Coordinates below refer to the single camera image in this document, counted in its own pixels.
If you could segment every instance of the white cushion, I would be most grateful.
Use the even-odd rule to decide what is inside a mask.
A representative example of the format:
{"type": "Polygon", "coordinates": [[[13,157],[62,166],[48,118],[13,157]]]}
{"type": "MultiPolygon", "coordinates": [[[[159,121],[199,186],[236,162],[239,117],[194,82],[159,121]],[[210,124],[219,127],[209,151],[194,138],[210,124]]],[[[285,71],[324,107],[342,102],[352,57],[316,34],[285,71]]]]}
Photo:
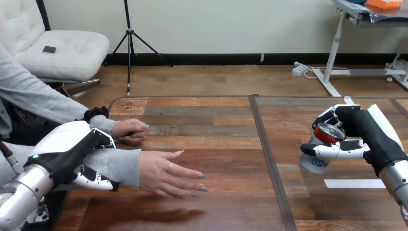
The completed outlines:
{"type": "Polygon", "coordinates": [[[109,49],[106,36],[88,31],[51,30],[44,32],[27,50],[15,55],[33,75],[41,79],[85,81],[100,69],[109,49]],[[55,54],[43,53],[45,46],[55,54]]]}
{"type": "Polygon", "coordinates": [[[36,0],[0,0],[0,42],[11,55],[25,51],[43,33],[36,0]]]}

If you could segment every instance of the ring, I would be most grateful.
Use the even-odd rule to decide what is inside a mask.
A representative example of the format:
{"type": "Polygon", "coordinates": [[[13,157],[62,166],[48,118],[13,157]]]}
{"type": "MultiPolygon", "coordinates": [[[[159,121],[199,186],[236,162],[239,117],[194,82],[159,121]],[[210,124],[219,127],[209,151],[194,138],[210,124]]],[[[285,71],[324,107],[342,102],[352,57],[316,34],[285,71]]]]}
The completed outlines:
{"type": "Polygon", "coordinates": [[[173,166],[174,163],[170,164],[170,167],[168,168],[168,172],[170,173],[171,167],[173,166]]]}

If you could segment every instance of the can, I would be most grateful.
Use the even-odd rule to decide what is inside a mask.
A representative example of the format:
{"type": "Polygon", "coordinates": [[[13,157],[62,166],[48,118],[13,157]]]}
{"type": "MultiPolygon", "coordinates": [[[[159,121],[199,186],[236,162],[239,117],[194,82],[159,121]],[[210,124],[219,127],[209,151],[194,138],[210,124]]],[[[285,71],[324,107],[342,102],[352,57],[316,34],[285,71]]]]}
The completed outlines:
{"type": "MultiPolygon", "coordinates": [[[[319,123],[312,136],[309,139],[309,144],[323,144],[323,143],[336,143],[345,140],[345,134],[339,128],[326,124],[319,123]]],[[[316,173],[323,174],[326,171],[331,159],[310,156],[302,153],[299,159],[299,163],[307,170],[316,173]]]]}

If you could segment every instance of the power strip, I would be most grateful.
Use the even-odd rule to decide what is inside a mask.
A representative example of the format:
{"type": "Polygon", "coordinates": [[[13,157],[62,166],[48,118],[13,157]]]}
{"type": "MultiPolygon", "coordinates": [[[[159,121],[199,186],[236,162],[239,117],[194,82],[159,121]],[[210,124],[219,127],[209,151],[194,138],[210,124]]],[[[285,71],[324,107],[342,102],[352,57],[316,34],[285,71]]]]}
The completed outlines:
{"type": "Polygon", "coordinates": [[[292,74],[296,75],[296,76],[301,76],[303,75],[306,71],[308,70],[308,67],[303,65],[303,64],[299,64],[297,67],[295,67],[292,70],[292,74]]]}

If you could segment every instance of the black tripod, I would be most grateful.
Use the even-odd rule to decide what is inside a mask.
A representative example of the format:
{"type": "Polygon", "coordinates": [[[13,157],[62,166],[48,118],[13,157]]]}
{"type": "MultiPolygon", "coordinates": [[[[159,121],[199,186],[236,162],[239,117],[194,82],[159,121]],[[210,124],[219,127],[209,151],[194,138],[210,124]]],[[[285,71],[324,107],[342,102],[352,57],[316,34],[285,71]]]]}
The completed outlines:
{"type": "Polygon", "coordinates": [[[116,49],[114,50],[114,52],[112,53],[112,55],[114,55],[117,51],[117,49],[120,47],[120,45],[122,45],[122,42],[125,40],[126,36],[128,39],[128,48],[127,48],[127,54],[128,54],[128,63],[127,63],[127,95],[130,96],[130,69],[131,69],[131,58],[135,56],[135,52],[133,51],[133,39],[132,39],[132,35],[136,36],[141,42],[143,42],[148,48],[150,48],[150,50],[152,50],[154,53],[157,54],[157,56],[159,56],[160,58],[164,59],[164,61],[169,64],[171,67],[173,66],[166,58],[164,58],[163,56],[160,56],[160,54],[153,49],[153,47],[151,47],[149,44],[147,44],[147,42],[145,42],[144,40],[142,40],[136,33],[134,30],[132,30],[132,28],[130,27],[130,20],[129,20],[129,10],[128,10],[128,0],[125,0],[125,12],[126,12],[126,21],[127,21],[127,31],[125,36],[123,36],[122,40],[120,41],[119,45],[116,47],[116,49]]]}

